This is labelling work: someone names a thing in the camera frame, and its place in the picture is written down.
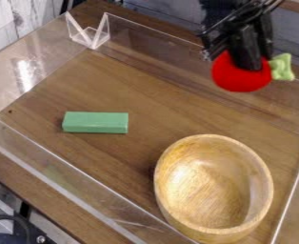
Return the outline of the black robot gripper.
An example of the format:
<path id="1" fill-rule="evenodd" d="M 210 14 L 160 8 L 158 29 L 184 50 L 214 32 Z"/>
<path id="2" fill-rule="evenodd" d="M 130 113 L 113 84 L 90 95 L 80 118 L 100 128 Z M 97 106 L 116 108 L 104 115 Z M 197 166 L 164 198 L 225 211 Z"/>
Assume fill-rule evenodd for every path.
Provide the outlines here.
<path id="1" fill-rule="evenodd" d="M 270 13 L 284 1 L 198 0 L 204 20 L 197 36 L 202 40 L 204 59 L 214 60 L 229 48 L 234 65 L 242 70 L 258 71 L 260 54 L 266 59 L 273 55 Z"/>

